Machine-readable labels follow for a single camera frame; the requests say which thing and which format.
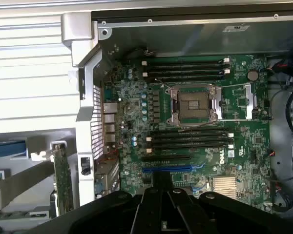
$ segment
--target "metal bracket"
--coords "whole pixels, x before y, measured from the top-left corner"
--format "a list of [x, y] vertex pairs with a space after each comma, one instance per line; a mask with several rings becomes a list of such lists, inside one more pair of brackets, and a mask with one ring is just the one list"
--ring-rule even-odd
[[98, 23], [90, 12], [61, 15], [62, 43], [72, 51], [72, 66], [83, 67], [99, 49]]
[[109, 39], [112, 35], [113, 29], [112, 28], [99, 28], [99, 40], [106, 40]]
[[256, 96], [252, 94], [251, 91], [251, 84], [246, 84], [244, 86], [246, 92], [246, 98], [249, 100], [248, 105], [246, 106], [246, 118], [245, 119], [252, 119], [252, 110], [256, 106]]
[[166, 123], [167, 124], [170, 124], [170, 125], [175, 125], [175, 126], [200, 126], [202, 124], [205, 124], [205, 123], [180, 123], [180, 120], [179, 120], [179, 116], [178, 116], [178, 113], [177, 112], [174, 112], [173, 110], [173, 102], [174, 101], [178, 101], [178, 92], [179, 92], [179, 89], [180, 88], [208, 88], [209, 89], [209, 99], [211, 100], [212, 102], [212, 109], [210, 110], [210, 117], [209, 117], [209, 120], [211, 122], [214, 122], [216, 120], [218, 120], [218, 113], [219, 111], [217, 112], [217, 101], [216, 101], [216, 97], [220, 96], [221, 97], [221, 94], [218, 94], [217, 93], [217, 88], [216, 86], [214, 85], [210, 85], [210, 84], [197, 84], [197, 85], [175, 85], [175, 86], [172, 86], [170, 89], [166, 89], [165, 90], [165, 93], [167, 95], [170, 95], [170, 106], [171, 106], [171, 117], [168, 118], [166, 120]]

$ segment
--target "heatsink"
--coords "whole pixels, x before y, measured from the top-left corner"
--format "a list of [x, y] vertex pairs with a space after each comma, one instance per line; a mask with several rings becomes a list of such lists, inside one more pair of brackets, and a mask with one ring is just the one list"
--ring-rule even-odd
[[234, 175], [224, 175], [213, 177], [214, 192], [237, 199], [236, 177]]

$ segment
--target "green circuit board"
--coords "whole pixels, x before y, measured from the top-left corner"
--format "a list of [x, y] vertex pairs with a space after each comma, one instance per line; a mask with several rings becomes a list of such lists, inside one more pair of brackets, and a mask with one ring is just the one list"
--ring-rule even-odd
[[[212, 82], [222, 87], [222, 118], [234, 121], [216, 121], [201, 129], [226, 129], [230, 136], [230, 146], [207, 148], [176, 148], [162, 151], [149, 147], [146, 138], [152, 132], [188, 130], [167, 124], [171, 116], [171, 97], [167, 87], [174, 85], [196, 85], [209, 82], [178, 81], [162, 84], [147, 82], [143, 76], [142, 60], [149, 63], [192, 63], [209, 62], [223, 58], [230, 59], [230, 73], [225, 79]], [[250, 81], [249, 71], [257, 71], [258, 79]], [[248, 99], [245, 85], [250, 85], [255, 97], [252, 119], [245, 120], [248, 114]], [[199, 197], [206, 191], [214, 190], [217, 178], [234, 178], [236, 199], [265, 210], [271, 211], [270, 189], [267, 181], [259, 174], [258, 164], [267, 155], [270, 147], [269, 103], [267, 90], [266, 58], [262, 55], [204, 56], [177, 58], [135, 59], [119, 63], [105, 82], [105, 102], [118, 101], [115, 119], [116, 147], [120, 152], [121, 190], [135, 194], [137, 189], [151, 186], [151, 173], [143, 173], [143, 168], [159, 166], [191, 165], [187, 172], [172, 171], [175, 187], [192, 188]], [[141, 160], [144, 156], [190, 156], [184, 160]], [[269, 162], [264, 162], [261, 171], [269, 173]]]

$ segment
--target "mesh panel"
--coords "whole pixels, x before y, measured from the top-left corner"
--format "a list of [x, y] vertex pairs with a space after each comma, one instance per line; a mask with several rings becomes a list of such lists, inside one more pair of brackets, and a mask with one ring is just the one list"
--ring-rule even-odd
[[91, 119], [91, 144], [93, 159], [103, 154], [103, 130], [100, 88], [93, 85], [93, 114]]

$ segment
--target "ventilation grille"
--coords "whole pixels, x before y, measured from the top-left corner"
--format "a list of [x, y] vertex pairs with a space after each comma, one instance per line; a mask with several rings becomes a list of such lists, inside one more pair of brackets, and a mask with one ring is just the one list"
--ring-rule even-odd
[[214, 192], [237, 199], [236, 177], [234, 175], [213, 178]]
[[91, 143], [93, 159], [103, 154], [103, 130], [100, 88], [93, 86], [93, 115], [91, 119]]

